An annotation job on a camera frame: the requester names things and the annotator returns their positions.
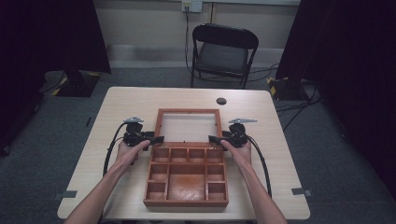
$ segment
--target forearm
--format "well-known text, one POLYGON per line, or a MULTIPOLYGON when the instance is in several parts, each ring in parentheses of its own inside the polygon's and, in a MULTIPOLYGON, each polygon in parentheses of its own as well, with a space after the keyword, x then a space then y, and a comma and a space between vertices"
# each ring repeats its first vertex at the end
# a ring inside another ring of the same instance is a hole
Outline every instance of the forearm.
POLYGON ((122 176, 123 168, 115 163, 102 180, 73 210, 65 223, 97 223, 111 192, 122 176))
POLYGON ((256 172, 250 164, 240 167, 243 177, 247 183, 247 190, 253 205, 257 223, 287 223, 282 212, 269 196, 256 172))

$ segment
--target baseboard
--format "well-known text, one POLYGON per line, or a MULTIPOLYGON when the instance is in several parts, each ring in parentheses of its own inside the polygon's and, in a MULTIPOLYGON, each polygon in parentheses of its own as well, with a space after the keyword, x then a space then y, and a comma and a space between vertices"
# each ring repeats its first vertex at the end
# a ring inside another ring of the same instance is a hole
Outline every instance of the baseboard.
MULTIPOLYGON (((184 48, 137 47, 131 45, 109 45, 106 48, 110 66, 116 67, 184 67, 184 48)), ((252 67, 270 67, 280 62, 283 49, 258 49, 252 67)), ((191 66, 192 49, 187 59, 191 66)))

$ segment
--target chair seat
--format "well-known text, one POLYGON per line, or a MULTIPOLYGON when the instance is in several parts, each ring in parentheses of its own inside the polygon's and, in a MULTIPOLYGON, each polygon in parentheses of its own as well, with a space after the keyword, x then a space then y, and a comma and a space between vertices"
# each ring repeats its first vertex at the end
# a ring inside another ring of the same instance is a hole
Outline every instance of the chair seat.
POLYGON ((204 43, 196 67, 243 75, 247 69, 247 59, 247 49, 204 43))

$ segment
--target hand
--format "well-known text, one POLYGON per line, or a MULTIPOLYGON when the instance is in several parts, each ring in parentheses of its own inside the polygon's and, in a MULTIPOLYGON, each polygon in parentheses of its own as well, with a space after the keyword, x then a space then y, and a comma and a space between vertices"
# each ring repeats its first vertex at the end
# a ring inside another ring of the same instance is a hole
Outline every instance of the hand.
POLYGON ((226 140, 221 140, 220 143, 227 148, 233 155, 233 160, 238 167, 250 165, 251 166, 251 143, 247 141, 242 147, 233 147, 226 140))
POLYGON ((148 145, 149 140, 143 141, 135 147, 128 147, 124 141, 121 141, 119 143, 119 152, 117 154, 116 162, 119 162, 121 165, 125 166, 125 172, 129 165, 131 165, 133 161, 137 160, 139 151, 148 145))

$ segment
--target gray floor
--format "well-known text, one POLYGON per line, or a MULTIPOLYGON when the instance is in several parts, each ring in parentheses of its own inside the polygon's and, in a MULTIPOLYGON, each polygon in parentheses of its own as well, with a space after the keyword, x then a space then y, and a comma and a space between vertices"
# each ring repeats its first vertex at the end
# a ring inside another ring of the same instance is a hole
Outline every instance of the gray floor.
MULTIPOLYGON (((61 74, 47 74, 49 83, 43 90, 61 74)), ((255 73, 251 79, 265 74, 255 73)), ((60 201, 53 195, 66 189, 108 88, 189 85, 184 67, 113 68, 112 75, 100 78, 91 98, 54 97, 47 92, 38 112, 11 144, 10 155, 0 159, 0 223, 62 223, 57 218, 60 201)), ((196 88, 239 89, 239 85, 197 80, 196 88)), ((247 89, 268 87, 261 79, 249 82, 247 89)), ((312 94, 314 86, 306 90, 312 94)), ((301 102, 274 103, 280 109, 301 102)), ((297 112, 279 112, 282 126, 297 112)), ((311 218, 290 223, 396 223, 395 202, 339 127, 337 118, 319 102, 306 108, 285 131, 302 185, 313 192, 307 197, 311 218)))

